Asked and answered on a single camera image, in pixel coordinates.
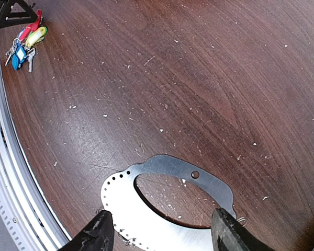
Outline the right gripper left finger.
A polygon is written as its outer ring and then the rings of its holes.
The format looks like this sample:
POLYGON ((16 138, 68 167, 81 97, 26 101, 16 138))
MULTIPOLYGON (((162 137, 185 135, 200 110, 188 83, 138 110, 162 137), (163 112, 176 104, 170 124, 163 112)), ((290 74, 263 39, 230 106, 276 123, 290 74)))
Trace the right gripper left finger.
POLYGON ((114 236, 112 213, 107 210, 101 210, 71 241, 59 250, 112 251, 114 236))

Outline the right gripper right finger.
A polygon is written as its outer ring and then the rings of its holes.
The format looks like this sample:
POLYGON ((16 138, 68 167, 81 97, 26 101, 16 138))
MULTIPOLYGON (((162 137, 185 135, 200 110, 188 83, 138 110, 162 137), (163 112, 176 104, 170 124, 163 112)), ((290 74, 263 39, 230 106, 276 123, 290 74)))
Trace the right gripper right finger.
POLYGON ((213 250, 273 250, 223 208, 216 208, 212 214, 211 236, 213 250))

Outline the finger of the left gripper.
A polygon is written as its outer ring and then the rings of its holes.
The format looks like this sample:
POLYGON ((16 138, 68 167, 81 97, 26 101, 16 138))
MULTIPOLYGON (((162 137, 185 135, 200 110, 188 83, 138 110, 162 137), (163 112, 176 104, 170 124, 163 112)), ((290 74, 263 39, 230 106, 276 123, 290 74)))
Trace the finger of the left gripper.
POLYGON ((36 19, 36 12, 26 1, 0 0, 0 28, 29 24, 36 19))

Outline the red key tag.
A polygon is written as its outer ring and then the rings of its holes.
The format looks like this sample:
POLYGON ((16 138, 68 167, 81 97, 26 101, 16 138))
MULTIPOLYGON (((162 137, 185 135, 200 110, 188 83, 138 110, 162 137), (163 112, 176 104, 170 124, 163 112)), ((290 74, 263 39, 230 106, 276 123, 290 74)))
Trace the red key tag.
POLYGON ((37 15, 37 19, 36 21, 34 21, 33 23, 31 24, 28 24, 25 28, 23 28, 21 30, 21 32, 17 35, 17 38, 19 40, 24 40, 26 39, 32 32, 35 32, 39 26, 41 25, 41 22, 43 20, 43 17, 42 17, 42 10, 41 9, 38 9, 36 11, 36 15, 37 15))

